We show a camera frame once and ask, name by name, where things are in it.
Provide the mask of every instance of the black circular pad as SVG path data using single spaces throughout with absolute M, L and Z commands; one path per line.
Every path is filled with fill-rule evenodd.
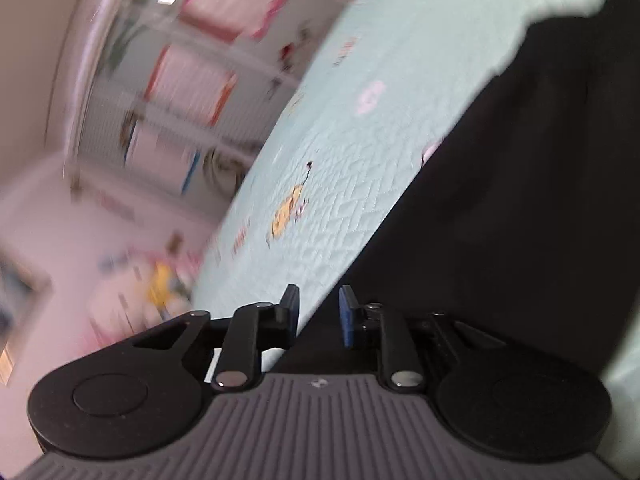
M 146 399 L 146 384 L 125 374 L 90 377 L 74 390 L 74 402 L 83 412 L 95 416 L 118 416 L 132 412 Z
M 446 423 L 473 446 L 526 462 L 593 450 L 611 411 L 597 378 L 511 347 L 464 354 L 438 386 L 436 403 Z
M 109 347 L 45 376 L 28 402 L 46 449 L 109 460 L 157 449 L 200 414 L 200 383 L 167 351 Z

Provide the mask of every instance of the gray ribbed plate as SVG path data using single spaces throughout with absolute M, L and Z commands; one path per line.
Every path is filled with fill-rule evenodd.
M 217 396 L 186 436 L 117 462 L 46 454 L 18 480 L 615 480 L 595 456 L 519 464 L 452 437 L 425 400 L 372 375 L 267 374 Z

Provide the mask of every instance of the white wall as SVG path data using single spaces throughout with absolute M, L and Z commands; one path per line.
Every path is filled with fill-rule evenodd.
M 49 98 L 76 0 L 0 0 L 0 182 L 44 149 Z
M 143 225 L 124 221 L 91 200 L 73 203 L 57 160 L 44 160 L 0 196 L 0 244 L 47 272 L 52 294 L 34 320 L 8 387 L 0 384 L 0 474 L 15 475 L 40 453 L 27 422 L 33 385 L 50 370 L 80 356 L 88 330 L 85 306 L 98 280 L 98 260 L 128 244 L 162 250 L 177 228 L 186 248 L 198 250 L 214 226 L 168 203 L 140 194 L 95 171 L 92 180 L 134 206 Z

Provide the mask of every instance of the black blanket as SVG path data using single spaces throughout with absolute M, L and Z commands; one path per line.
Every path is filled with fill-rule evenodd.
M 274 370 L 371 369 L 343 283 L 600 371 L 640 284 L 640 0 L 529 27 Z

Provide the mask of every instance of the light blue quilt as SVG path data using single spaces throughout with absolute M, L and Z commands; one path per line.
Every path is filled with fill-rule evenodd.
M 302 327 L 429 148 L 510 62 L 527 24 L 552 14 L 589 14 L 602 1 L 355 0 L 212 241 L 194 307 L 226 317 L 243 304 L 275 302 L 295 283 Z M 640 323 L 628 341 L 605 377 L 616 410 L 626 410 L 626 422 L 607 435 L 606 455 L 619 470 L 638 475 L 640 357 L 633 351 Z M 265 364 L 275 357 L 265 355 Z

